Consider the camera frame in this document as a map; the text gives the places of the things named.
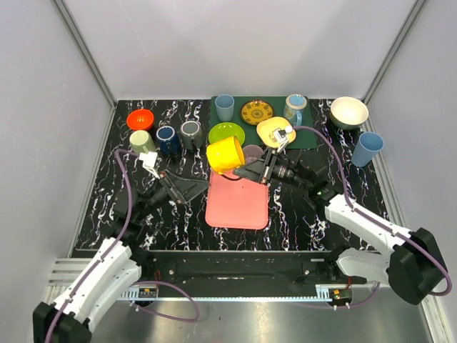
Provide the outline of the yellow glass mug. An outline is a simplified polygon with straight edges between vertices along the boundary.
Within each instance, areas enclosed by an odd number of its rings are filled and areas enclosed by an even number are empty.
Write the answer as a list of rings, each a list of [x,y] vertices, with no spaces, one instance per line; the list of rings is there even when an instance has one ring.
[[[241,144],[236,136],[208,145],[206,156],[210,167],[218,174],[225,174],[246,163]]]

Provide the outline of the dark blue ceramic mug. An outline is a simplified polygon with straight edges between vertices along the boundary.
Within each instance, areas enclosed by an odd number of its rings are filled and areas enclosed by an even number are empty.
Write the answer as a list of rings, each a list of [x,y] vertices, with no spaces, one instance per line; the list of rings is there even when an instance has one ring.
[[[172,126],[161,126],[156,131],[159,148],[164,156],[176,156],[181,152],[178,134]]]

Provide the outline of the grey ceramic mug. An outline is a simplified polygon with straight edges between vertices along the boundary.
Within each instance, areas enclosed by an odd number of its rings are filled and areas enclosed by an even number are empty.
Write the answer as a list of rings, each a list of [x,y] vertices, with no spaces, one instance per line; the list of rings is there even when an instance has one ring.
[[[201,125],[197,121],[185,121],[180,128],[181,143],[187,150],[194,151],[203,145]]]

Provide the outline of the light green ceramic mug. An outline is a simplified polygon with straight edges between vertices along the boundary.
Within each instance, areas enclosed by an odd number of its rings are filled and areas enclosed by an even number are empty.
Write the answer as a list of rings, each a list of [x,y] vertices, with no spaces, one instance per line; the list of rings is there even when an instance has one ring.
[[[155,152],[153,139],[147,131],[136,130],[129,137],[130,147],[137,154]]]

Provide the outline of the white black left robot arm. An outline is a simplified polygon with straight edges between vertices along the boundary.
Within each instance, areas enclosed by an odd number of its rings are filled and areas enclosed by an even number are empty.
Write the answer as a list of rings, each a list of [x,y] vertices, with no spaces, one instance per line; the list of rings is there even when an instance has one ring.
[[[63,294],[35,308],[35,342],[89,342],[99,320],[129,287],[154,278],[153,255],[141,248],[146,217],[167,202],[187,204],[209,187],[206,180],[183,178],[169,170],[156,178],[147,192],[130,184],[117,191],[114,221],[96,255]]]

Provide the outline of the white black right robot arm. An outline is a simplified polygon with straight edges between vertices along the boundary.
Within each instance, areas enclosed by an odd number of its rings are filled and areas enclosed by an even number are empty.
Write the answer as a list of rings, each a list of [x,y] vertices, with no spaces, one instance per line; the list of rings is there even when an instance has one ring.
[[[400,227],[349,201],[342,189],[329,182],[327,166],[313,154],[293,161],[268,149],[262,157],[235,169],[234,174],[259,184],[275,180],[296,187],[320,218],[374,247],[374,252],[339,249],[337,257],[324,265],[330,282],[361,277],[387,284],[402,300],[417,305],[448,275],[431,232]]]

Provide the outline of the light blue patterned mug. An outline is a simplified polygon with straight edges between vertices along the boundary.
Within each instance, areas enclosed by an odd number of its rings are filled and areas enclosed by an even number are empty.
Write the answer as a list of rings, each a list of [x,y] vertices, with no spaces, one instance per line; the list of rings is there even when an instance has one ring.
[[[286,97],[283,116],[292,126],[302,125],[304,110],[308,104],[305,96],[300,94],[291,94]]]

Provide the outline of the purple translucent cup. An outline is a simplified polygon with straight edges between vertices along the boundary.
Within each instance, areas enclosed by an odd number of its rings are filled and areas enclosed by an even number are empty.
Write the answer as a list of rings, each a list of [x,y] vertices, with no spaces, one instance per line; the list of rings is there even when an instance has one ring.
[[[246,164],[249,164],[263,155],[263,149],[258,145],[249,144],[243,148],[243,154]]]

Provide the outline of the pink plastic tray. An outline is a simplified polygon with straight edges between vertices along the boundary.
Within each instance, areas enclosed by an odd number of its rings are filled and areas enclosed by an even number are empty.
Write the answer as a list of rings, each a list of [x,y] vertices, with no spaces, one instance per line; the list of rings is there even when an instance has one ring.
[[[206,223],[211,227],[260,230],[268,224],[268,187],[211,172]]]

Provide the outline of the yellow square plate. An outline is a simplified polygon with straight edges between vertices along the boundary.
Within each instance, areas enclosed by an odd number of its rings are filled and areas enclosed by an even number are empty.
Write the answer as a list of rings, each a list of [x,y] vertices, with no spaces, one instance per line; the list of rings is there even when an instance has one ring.
[[[256,132],[261,138],[261,141],[268,147],[276,149],[277,143],[273,142],[273,132],[276,129],[284,129],[286,126],[291,126],[289,121],[281,116],[275,116],[266,121],[261,122],[256,127]],[[296,131],[289,136],[290,143],[296,139]]]

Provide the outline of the lime green plate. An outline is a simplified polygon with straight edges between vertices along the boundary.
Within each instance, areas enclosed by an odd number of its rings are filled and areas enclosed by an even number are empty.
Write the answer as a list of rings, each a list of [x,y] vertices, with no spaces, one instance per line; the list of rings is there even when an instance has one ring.
[[[238,124],[232,122],[221,122],[210,129],[209,144],[214,144],[231,136],[235,136],[240,145],[243,145],[245,142],[246,134]]]

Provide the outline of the yellow black patterned saucer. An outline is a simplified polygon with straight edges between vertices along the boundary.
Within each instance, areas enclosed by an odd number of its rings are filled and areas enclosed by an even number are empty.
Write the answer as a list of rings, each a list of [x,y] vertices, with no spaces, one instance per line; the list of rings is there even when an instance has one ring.
[[[273,114],[273,107],[260,99],[248,101],[241,107],[241,119],[252,126],[272,118]]]

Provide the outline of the dark green mat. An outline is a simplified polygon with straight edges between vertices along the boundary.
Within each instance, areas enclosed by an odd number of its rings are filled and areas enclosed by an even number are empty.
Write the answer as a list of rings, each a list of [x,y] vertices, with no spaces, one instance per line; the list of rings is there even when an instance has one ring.
[[[211,130],[215,125],[220,123],[216,112],[215,100],[217,96],[211,98],[211,111],[209,119],[209,127]],[[261,138],[256,133],[256,127],[244,122],[241,118],[241,108],[244,104],[260,99],[267,102],[273,107],[274,116],[282,116],[283,108],[286,103],[286,96],[235,96],[234,97],[234,107],[233,107],[233,116],[231,122],[238,124],[245,133],[245,140],[242,144],[250,145],[262,145],[263,142]],[[314,127],[313,118],[311,115],[311,103],[308,100],[308,104],[304,109],[302,125]],[[317,147],[316,136],[311,131],[299,130],[296,135],[296,139],[288,145],[288,149],[315,149]]]

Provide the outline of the light blue cup on mat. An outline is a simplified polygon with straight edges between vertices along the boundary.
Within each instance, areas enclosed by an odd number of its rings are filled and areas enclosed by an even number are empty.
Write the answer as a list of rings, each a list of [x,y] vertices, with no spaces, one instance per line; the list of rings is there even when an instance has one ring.
[[[220,121],[231,121],[233,117],[234,98],[228,94],[216,97],[216,113]]]

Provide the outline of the orange plastic bowl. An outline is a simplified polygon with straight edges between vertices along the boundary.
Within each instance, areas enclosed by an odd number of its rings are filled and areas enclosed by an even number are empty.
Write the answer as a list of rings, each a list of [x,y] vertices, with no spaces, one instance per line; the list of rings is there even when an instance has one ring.
[[[154,125],[154,114],[148,109],[137,109],[127,116],[126,124],[134,131],[148,131]]]

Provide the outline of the white floral ceramic bowl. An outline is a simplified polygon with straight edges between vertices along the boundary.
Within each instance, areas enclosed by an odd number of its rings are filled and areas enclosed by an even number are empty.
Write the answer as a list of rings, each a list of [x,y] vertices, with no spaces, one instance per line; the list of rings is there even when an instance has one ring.
[[[331,103],[331,121],[343,130],[359,128],[369,116],[368,107],[360,100],[342,96]]]

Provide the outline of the light blue plastic cup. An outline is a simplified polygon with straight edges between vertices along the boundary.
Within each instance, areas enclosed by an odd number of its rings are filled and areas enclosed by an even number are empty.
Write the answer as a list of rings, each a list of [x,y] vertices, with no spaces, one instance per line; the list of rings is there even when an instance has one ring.
[[[364,167],[383,149],[383,147],[384,140],[377,133],[362,133],[352,153],[352,164],[357,167]]]

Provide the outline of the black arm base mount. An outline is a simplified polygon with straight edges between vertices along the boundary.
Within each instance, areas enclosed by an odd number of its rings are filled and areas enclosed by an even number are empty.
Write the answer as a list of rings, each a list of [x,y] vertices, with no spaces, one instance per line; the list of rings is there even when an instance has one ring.
[[[179,278],[286,279],[308,284],[362,285],[363,277],[347,277],[333,252],[154,251],[142,266],[141,281],[175,282]]]

